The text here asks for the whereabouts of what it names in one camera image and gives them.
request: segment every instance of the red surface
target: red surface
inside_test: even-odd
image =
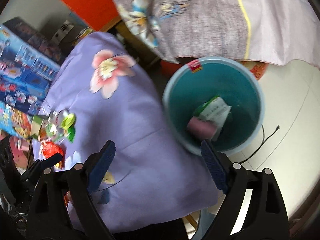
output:
[[[96,31],[118,16],[112,0],[62,0]]]

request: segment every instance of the purple fabric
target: purple fabric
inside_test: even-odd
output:
[[[134,77],[119,77],[119,88],[110,99],[89,91],[93,56],[102,49],[126,51],[114,36],[93,33],[82,40],[61,67],[43,104],[76,114],[76,136],[66,147],[65,169],[84,162],[107,140],[116,144],[109,171],[118,182],[109,189],[109,202],[95,204],[112,233],[174,220],[217,202],[217,189],[203,160],[186,152],[173,138],[153,82],[136,64]],[[39,143],[34,141],[34,156]],[[110,185],[102,183],[100,189]],[[101,191],[92,195],[101,197]],[[69,205],[76,228],[81,228]]]

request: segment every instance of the floral print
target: floral print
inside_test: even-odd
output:
[[[118,77],[134,76],[130,67],[135,64],[128,55],[113,56],[113,52],[107,49],[99,51],[92,61],[95,71],[90,81],[90,92],[96,93],[101,89],[102,97],[110,98],[119,86]]]
[[[128,12],[122,5],[119,5],[117,8],[120,16],[133,35],[137,35],[151,48],[158,46],[153,33],[148,30],[148,25],[150,25],[152,31],[160,29],[155,17],[147,17],[148,0],[133,0],[132,12]]]

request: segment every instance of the cardboard box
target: cardboard box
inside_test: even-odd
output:
[[[20,18],[0,26],[0,100],[38,114],[64,61],[60,49]]]

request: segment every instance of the trash can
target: trash can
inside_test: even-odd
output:
[[[200,155],[200,141],[186,130],[194,111],[220,96],[231,106],[218,140],[217,151],[232,155],[244,149],[257,135],[264,117],[264,97],[258,81],[240,63],[223,57],[204,57],[181,67],[169,80],[163,94],[164,110],[176,139]]]

